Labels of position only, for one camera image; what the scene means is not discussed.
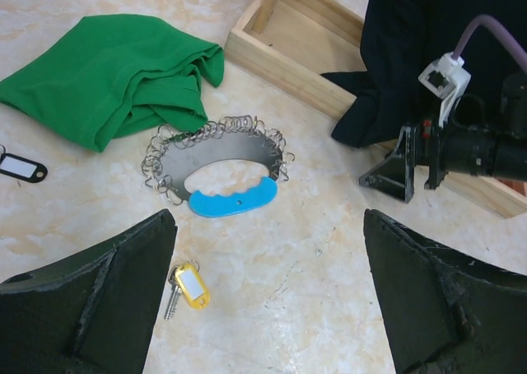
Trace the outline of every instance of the black bracket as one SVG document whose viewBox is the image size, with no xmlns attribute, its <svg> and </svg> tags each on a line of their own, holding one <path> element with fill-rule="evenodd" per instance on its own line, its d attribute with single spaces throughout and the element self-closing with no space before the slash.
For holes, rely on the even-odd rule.
<svg viewBox="0 0 527 374">
<path fill-rule="evenodd" d="M 413 173 L 416 166 L 418 126 L 401 128 L 395 149 L 359 179 L 359 185 L 377 189 L 405 203 L 413 197 Z"/>
</svg>

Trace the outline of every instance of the wooden box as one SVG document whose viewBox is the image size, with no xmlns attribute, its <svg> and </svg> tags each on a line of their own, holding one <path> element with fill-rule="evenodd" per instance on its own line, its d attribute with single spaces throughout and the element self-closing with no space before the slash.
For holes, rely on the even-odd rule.
<svg viewBox="0 0 527 374">
<path fill-rule="evenodd" d="M 338 120 L 356 97 L 320 74 L 365 70 L 359 54 L 363 24 L 334 0 L 254 0 L 231 30 L 225 53 Z M 492 178 L 449 173 L 442 185 L 503 217 L 527 212 L 527 197 Z"/>
</svg>

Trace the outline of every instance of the metal plate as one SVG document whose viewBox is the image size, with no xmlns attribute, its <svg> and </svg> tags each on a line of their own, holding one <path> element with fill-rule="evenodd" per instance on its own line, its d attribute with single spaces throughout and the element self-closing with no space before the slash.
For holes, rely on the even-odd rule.
<svg viewBox="0 0 527 374">
<path fill-rule="evenodd" d="M 184 149 L 170 145 L 162 157 L 163 173 L 172 178 L 171 188 L 180 199 L 189 201 L 191 193 L 184 187 L 189 176 L 200 168 L 218 161 L 246 160 L 262 164 L 269 177 L 280 175 L 282 153 L 272 139 L 253 133 L 224 133 L 221 138 L 209 138 Z"/>
</svg>

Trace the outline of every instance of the green cloth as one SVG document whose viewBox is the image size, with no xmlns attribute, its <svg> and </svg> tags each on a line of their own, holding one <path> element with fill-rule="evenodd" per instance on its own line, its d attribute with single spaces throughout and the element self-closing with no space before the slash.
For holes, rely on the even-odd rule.
<svg viewBox="0 0 527 374">
<path fill-rule="evenodd" d="M 82 18 L 35 61 L 0 82 L 0 102 L 103 152 L 112 138 L 207 121 L 201 76 L 223 79 L 223 49 L 152 16 Z"/>
</svg>

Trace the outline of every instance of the key tag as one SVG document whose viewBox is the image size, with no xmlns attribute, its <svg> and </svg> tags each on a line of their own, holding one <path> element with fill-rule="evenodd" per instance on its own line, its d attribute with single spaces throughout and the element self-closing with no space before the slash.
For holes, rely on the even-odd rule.
<svg viewBox="0 0 527 374">
<path fill-rule="evenodd" d="M 39 162 L 7 153 L 6 147 L 0 145 L 0 174 L 29 183 L 39 183 L 45 179 L 48 169 Z"/>
<path fill-rule="evenodd" d="M 211 300 L 211 294 L 192 263 L 179 266 L 174 277 L 185 300 L 193 309 L 201 310 L 207 306 Z"/>
</svg>

